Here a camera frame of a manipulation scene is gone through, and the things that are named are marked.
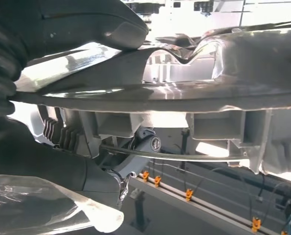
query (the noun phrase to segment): orange clip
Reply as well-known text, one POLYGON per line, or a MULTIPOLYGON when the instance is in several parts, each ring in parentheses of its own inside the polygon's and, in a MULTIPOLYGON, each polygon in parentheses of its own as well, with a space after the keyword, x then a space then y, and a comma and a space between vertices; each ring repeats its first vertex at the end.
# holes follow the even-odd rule
POLYGON ((159 183, 161 183, 161 177, 161 176, 156 176, 155 179, 154 180, 155 187, 158 187, 159 183))
POLYGON ((150 175, 150 174, 148 171, 144 171, 143 175, 142 175, 143 181, 147 182, 148 179, 148 175, 150 175))
POLYGON ((260 219, 253 217, 253 220, 252 223, 252 231, 256 233, 260 229, 261 225, 262 225, 262 221, 260 219))
POLYGON ((187 191, 185 192, 185 199, 187 200, 187 202, 191 201, 192 195, 193 195, 193 190, 187 189, 187 191))

